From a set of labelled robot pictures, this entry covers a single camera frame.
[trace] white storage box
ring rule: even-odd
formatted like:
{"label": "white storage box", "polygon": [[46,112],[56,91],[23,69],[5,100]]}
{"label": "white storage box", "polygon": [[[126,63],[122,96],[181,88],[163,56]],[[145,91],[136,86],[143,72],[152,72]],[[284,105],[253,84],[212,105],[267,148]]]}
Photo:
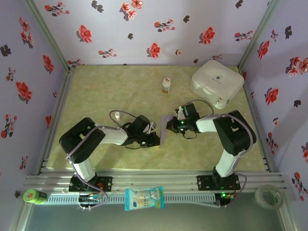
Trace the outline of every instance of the white storage box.
{"label": "white storage box", "polygon": [[210,60],[192,76],[191,90],[218,109],[225,108],[244,84],[244,78]]}

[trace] beige tabletop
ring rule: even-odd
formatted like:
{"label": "beige tabletop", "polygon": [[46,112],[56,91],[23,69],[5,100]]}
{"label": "beige tabletop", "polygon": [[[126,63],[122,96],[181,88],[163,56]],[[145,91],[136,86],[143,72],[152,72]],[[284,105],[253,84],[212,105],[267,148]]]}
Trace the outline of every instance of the beige tabletop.
{"label": "beige tabletop", "polygon": [[[85,117],[95,123],[116,127],[109,118],[111,110],[124,110],[135,116],[144,115],[155,121],[155,131],[160,134],[161,116],[175,114],[175,109],[193,99],[199,99],[190,90],[197,66],[78,66],[65,102],[47,167],[71,167],[59,145],[59,138]],[[171,79],[170,94],[162,93],[162,81]],[[209,107],[196,102],[200,116],[210,113]],[[235,99],[215,114],[239,110],[253,127],[248,103],[241,89]],[[121,124],[134,118],[122,115]],[[181,134],[168,132],[159,147],[129,150],[115,144],[101,144],[90,156],[96,169],[191,169],[212,170],[223,151],[218,134],[200,133],[194,140],[186,140]],[[265,170],[258,143],[240,161],[238,170]]]}

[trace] small bottle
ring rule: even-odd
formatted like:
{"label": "small bottle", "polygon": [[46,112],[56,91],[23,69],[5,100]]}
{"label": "small bottle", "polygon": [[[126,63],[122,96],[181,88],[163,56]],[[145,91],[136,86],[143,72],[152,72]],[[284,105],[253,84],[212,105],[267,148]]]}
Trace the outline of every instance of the small bottle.
{"label": "small bottle", "polygon": [[171,80],[169,78],[164,78],[163,80],[163,93],[169,94],[171,86]]}
{"label": "small bottle", "polygon": [[115,112],[115,119],[116,119],[117,121],[120,121],[121,115],[120,115],[119,112]]}

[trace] blue packet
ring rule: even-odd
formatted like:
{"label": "blue packet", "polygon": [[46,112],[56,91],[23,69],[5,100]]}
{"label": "blue packet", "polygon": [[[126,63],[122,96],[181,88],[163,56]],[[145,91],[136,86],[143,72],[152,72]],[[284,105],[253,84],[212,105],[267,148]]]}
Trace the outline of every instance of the blue packet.
{"label": "blue packet", "polygon": [[153,189],[125,189],[125,211],[140,208],[164,208],[163,187]]}

